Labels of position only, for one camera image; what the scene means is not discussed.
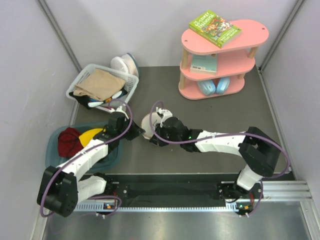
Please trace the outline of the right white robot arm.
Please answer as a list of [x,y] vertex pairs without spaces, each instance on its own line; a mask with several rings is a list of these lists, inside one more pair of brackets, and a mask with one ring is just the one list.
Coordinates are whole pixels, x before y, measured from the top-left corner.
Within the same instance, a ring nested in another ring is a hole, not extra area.
[[145,118],[149,142],[159,147],[176,144],[190,153],[224,153],[241,157],[246,165],[239,172],[233,192],[245,198],[263,178],[275,175],[281,150],[277,143],[257,127],[236,134],[209,132],[186,127],[177,117],[155,112]]

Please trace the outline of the white mesh laundry bag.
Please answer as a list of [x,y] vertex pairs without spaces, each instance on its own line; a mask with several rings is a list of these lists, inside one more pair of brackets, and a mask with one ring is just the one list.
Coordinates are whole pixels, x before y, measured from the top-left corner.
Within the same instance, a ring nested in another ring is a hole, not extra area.
[[161,122],[161,117],[154,111],[152,112],[152,114],[148,113],[141,121],[140,127],[142,129],[144,129],[144,133],[142,134],[142,136],[147,139],[150,140],[154,133],[152,131],[156,129],[156,125],[159,124]]

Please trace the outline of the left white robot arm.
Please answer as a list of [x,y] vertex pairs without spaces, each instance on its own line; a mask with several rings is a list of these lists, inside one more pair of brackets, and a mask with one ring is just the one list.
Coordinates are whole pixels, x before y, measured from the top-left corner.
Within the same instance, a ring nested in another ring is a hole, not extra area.
[[100,160],[116,149],[121,139],[132,141],[145,130],[124,111],[111,114],[107,124],[72,158],[57,167],[45,169],[36,202],[41,210],[47,209],[62,217],[69,216],[77,204],[93,196],[109,198],[114,191],[108,178],[95,173],[82,177]]

